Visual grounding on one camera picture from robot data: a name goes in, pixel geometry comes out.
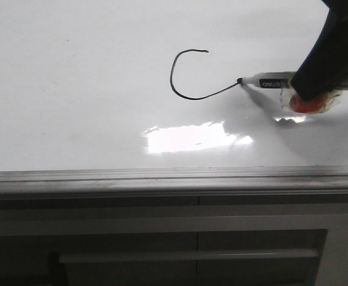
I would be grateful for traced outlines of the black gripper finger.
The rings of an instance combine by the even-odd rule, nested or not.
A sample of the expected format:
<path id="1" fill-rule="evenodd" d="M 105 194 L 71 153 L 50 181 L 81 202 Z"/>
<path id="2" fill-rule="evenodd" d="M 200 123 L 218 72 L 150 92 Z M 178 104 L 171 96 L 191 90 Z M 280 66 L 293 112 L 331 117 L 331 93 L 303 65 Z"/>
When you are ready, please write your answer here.
<path id="1" fill-rule="evenodd" d="M 324 1 L 328 15 L 318 40 L 291 80 L 310 101 L 348 79 L 348 1 Z"/>

